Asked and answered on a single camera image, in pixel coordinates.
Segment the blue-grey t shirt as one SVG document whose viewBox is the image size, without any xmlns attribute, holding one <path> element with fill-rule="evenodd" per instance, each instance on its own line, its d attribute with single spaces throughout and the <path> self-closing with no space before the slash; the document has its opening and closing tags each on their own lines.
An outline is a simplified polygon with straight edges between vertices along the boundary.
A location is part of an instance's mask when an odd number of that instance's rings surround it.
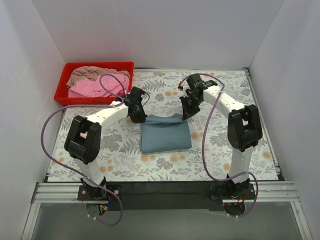
<svg viewBox="0 0 320 240">
<path fill-rule="evenodd" d="M 188 122 L 181 114 L 160 117 L 149 115 L 140 125 L 142 154 L 168 152 L 192 147 Z"/>
</svg>

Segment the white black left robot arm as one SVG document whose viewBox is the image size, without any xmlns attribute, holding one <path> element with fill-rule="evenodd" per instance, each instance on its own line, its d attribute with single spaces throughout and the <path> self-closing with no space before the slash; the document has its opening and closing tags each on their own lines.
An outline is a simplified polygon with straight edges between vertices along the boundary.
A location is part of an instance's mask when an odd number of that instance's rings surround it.
<svg viewBox="0 0 320 240">
<path fill-rule="evenodd" d="M 96 158 L 99 155 L 103 130 L 129 117 L 135 124 L 144 123 L 147 115 L 142 100 L 147 93 L 133 87 L 129 94 L 116 98 L 110 105 L 89 115 L 73 118 L 64 143 L 64 149 L 77 162 L 84 175 L 81 182 L 95 200 L 106 196 L 106 178 Z"/>
</svg>

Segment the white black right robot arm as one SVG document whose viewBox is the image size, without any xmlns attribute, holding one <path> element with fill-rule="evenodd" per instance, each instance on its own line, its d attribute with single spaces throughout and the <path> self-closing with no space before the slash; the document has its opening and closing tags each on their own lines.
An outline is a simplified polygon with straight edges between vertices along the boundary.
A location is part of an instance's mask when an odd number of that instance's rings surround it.
<svg viewBox="0 0 320 240">
<path fill-rule="evenodd" d="M 227 139 L 232 147 L 232 158 L 229 172 L 225 179 L 214 181 L 211 193 L 220 197 L 237 199 L 245 195 L 250 187 L 250 162 L 253 151 L 263 137 L 263 130 L 258 108 L 245 105 L 224 92 L 225 84 L 215 76 L 205 81 L 204 74 L 195 73 L 185 77 L 178 89 L 183 95 L 179 98 L 182 104 L 182 118 L 187 120 L 200 111 L 203 102 L 211 104 L 211 116 L 218 110 L 227 119 Z"/>
</svg>

